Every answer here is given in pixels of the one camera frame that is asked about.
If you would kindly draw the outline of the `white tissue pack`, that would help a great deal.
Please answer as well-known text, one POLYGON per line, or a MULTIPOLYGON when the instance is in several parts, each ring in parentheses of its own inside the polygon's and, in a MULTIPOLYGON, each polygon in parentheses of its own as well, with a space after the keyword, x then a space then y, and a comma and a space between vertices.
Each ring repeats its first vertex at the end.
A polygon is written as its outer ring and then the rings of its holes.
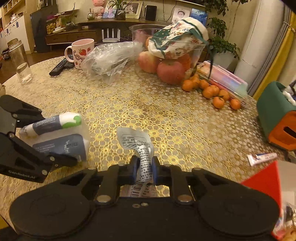
POLYGON ((79 113, 66 112, 24 126, 19 136, 44 154, 61 154, 85 162, 89 156, 90 132, 79 113))

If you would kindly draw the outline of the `blueberry snack packet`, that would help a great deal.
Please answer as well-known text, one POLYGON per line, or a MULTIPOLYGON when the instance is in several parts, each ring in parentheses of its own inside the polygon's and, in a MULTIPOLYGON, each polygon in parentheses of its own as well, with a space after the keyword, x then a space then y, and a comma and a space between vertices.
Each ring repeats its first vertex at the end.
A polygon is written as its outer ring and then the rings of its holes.
POLYGON ((272 235, 276 240, 296 241, 295 228, 295 205, 284 202, 272 235))

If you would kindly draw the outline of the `small white tube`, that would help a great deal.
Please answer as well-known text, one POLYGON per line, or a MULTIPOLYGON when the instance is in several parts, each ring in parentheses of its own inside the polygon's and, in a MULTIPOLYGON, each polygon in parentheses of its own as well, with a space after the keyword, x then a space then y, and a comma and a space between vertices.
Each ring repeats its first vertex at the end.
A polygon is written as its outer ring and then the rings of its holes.
POLYGON ((255 166, 260 163, 272 161, 278 158, 277 153, 263 153, 263 154, 256 154, 256 155, 248 155, 247 159, 250 166, 255 166))

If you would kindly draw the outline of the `red cardboard box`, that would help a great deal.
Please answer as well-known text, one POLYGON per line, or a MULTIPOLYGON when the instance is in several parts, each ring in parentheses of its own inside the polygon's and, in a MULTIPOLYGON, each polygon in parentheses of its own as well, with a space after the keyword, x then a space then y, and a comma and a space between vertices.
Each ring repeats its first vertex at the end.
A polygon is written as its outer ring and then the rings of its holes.
POLYGON ((274 161, 266 168, 243 181, 246 187, 271 196, 279 205, 284 202, 295 205, 295 164, 274 161))

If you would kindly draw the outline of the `red apple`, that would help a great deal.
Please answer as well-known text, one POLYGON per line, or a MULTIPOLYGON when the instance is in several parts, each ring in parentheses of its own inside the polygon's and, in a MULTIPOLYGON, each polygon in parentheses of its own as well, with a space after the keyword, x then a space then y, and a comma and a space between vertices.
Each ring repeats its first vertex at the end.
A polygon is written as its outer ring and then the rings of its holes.
POLYGON ((161 61, 157 68, 158 78, 169 85, 179 85, 185 76, 185 69, 178 61, 161 61))
POLYGON ((149 51, 143 51, 138 56, 138 65, 146 73, 155 74, 159 62, 160 58, 152 55, 149 51))

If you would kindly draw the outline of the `black remote control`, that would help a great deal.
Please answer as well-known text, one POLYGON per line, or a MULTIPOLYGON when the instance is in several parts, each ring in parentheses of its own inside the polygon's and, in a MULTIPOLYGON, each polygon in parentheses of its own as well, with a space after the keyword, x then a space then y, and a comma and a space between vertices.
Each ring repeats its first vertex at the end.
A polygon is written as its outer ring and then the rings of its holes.
POLYGON ((58 76, 64 69, 72 69, 74 67, 74 64, 67 61, 66 58, 64 58, 61 62, 59 62, 53 70, 50 71, 50 76, 58 76))

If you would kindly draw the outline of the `glass fruit bowl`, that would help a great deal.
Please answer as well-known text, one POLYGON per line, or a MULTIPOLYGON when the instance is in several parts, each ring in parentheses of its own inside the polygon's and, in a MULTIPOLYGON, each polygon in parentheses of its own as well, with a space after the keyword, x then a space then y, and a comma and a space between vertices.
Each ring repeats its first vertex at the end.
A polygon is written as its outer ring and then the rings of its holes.
POLYGON ((167 26, 133 25, 130 31, 137 76, 159 86, 178 86, 189 79, 209 45, 208 30, 193 18, 167 26))

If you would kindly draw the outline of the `clear plastic bag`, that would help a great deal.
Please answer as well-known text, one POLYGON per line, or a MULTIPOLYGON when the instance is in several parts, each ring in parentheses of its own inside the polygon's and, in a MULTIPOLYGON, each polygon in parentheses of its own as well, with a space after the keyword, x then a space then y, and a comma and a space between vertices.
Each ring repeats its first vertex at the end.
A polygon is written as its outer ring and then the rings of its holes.
POLYGON ((94 48, 83 60, 83 72, 93 80, 108 85, 116 83, 126 65, 135 61, 142 44, 133 42, 107 43, 94 48))

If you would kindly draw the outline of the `green orange tissue box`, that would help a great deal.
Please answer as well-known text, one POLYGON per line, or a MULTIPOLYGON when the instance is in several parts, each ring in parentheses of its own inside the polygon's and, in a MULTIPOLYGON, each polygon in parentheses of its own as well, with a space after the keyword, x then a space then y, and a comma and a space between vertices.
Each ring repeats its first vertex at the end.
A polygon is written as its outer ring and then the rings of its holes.
POLYGON ((295 106, 284 96, 285 86, 269 83, 259 97, 256 108, 266 140, 286 151, 295 150, 295 106))

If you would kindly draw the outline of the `potted green plant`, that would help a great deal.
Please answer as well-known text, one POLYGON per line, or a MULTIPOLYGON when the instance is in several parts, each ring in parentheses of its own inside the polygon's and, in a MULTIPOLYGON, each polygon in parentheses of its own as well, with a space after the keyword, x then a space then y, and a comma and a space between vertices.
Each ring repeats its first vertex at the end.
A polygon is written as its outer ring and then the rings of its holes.
POLYGON ((230 71, 240 57, 257 1, 200 1, 208 13, 210 47, 214 64, 230 71))

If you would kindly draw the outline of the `patterned cloth bag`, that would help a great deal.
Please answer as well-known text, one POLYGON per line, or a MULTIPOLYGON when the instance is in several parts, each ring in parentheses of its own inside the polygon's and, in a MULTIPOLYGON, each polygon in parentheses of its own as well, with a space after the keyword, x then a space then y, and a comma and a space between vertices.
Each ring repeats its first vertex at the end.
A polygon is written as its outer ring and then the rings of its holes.
POLYGON ((178 59, 199 47, 209 45, 208 39, 206 27, 200 21, 187 17, 152 35, 148 51, 161 59, 178 59))

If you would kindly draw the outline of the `wooden tv cabinet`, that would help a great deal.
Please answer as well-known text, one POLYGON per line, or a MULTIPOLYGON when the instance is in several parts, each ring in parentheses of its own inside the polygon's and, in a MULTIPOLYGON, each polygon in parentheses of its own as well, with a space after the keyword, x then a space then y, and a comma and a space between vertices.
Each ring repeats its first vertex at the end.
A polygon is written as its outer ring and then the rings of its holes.
POLYGON ((141 19, 98 19, 84 21, 77 24, 77 28, 71 31, 63 31, 57 34, 47 35, 45 37, 47 45, 61 45, 61 44, 71 44, 80 39, 94 39, 96 44, 102 43, 103 37, 107 36, 107 31, 109 31, 109 36, 117 36, 117 30, 120 30, 120 39, 128 40, 130 39, 131 31, 130 27, 134 25, 162 25, 166 26, 169 23, 162 21, 147 21, 141 19))

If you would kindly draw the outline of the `blue photo card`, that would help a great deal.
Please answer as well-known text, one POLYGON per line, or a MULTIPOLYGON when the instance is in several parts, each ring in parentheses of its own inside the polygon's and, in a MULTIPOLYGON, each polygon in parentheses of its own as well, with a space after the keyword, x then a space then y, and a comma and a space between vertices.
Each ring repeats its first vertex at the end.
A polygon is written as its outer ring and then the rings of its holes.
POLYGON ((192 9, 190 17, 200 21, 204 26, 206 26, 208 14, 205 11, 199 9, 192 9))

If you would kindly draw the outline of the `black speaker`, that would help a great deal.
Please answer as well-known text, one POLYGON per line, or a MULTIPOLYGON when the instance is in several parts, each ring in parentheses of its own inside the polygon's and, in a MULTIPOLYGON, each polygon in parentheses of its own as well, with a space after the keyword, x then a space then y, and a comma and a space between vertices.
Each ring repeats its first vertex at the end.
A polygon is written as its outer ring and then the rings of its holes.
POLYGON ((146 5, 144 9, 145 20, 155 21, 157 15, 157 6, 146 5))

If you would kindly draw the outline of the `pink pig plush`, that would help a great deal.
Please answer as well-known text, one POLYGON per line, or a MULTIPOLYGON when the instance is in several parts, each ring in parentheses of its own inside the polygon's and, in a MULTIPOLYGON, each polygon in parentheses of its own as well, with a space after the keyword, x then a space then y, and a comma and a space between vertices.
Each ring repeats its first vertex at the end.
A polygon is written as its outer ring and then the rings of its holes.
POLYGON ((92 0, 93 12, 95 19, 102 19, 104 13, 104 3, 105 0, 92 0))

